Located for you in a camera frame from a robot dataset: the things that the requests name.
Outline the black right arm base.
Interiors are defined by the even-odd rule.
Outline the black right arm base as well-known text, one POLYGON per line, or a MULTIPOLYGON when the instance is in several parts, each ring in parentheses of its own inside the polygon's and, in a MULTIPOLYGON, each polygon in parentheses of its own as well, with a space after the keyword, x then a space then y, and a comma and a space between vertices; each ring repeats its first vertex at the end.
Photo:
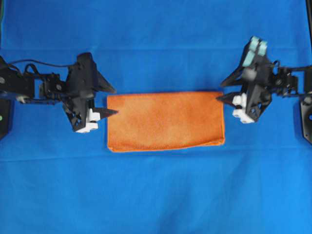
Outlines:
POLYGON ((300 101, 301 126, 305 140, 312 143, 312 94, 300 101))

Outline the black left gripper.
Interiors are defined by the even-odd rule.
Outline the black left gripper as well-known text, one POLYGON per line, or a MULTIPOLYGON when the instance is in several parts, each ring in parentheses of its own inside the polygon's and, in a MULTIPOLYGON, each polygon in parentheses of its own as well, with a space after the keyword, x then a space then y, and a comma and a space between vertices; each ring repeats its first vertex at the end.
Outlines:
POLYGON ((90 102, 94 101, 95 92, 114 94, 115 88, 97 71, 92 54, 82 53, 77 61, 68 67, 66 92, 63 109, 76 133, 88 133, 96 130, 99 118, 104 119, 118 114, 118 111, 97 108, 97 114, 91 110, 90 102))

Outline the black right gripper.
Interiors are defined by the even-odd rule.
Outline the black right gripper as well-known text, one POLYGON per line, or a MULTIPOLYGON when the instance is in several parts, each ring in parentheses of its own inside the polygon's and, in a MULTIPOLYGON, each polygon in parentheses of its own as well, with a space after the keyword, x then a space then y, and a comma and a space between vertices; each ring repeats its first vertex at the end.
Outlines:
POLYGON ((249 58, 242 58, 238 67, 220 84, 221 87, 241 85, 241 91, 216 97, 216 100, 234 106, 233 116, 244 124, 257 122, 272 101, 267 89, 272 75, 267 55, 256 55, 248 66, 244 66, 248 61, 249 58))

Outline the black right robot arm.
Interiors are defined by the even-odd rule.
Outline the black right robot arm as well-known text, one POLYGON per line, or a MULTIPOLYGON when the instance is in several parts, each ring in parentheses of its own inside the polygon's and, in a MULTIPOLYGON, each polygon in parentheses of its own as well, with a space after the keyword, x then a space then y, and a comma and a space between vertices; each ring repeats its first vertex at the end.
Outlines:
POLYGON ((266 56, 244 57, 240 65, 222 81, 221 86, 241 86, 216 99, 234 107, 233 116, 242 123, 257 122, 272 101, 272 94, 283 97, 308 97, 298 93, 298 77, 292 72, 310 71, 311 66, 281 67, 279 61, 270 62, 266 56))

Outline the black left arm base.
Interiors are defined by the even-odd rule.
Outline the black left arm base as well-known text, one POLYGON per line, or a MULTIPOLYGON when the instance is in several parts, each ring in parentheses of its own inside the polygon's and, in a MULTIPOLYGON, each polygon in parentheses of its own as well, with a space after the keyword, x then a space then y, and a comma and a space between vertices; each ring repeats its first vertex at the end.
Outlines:
POLYGON ((12 101, 0 100, 0 139, 2 140, 11 130, 12 101))

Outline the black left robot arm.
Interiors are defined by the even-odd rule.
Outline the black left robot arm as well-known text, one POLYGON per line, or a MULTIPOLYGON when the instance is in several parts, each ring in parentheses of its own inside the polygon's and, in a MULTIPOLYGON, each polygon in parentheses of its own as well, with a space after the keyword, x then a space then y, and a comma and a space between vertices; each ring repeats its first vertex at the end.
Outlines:
POLYGON ((6 136, 11 128, 13 104, 62 103, 72 129, 76 133, 88 133, 98 128, 98 121, 113 116, 117 110, 97 108, 98 92, 115 93, 113 86, 98 71, 91 53, 82 53, 77 61, 67 65, 65 81, 55 73, 41 74, 36 61, 28 60, 23 72, 14 62, 0 60, 0 136, 6 136))

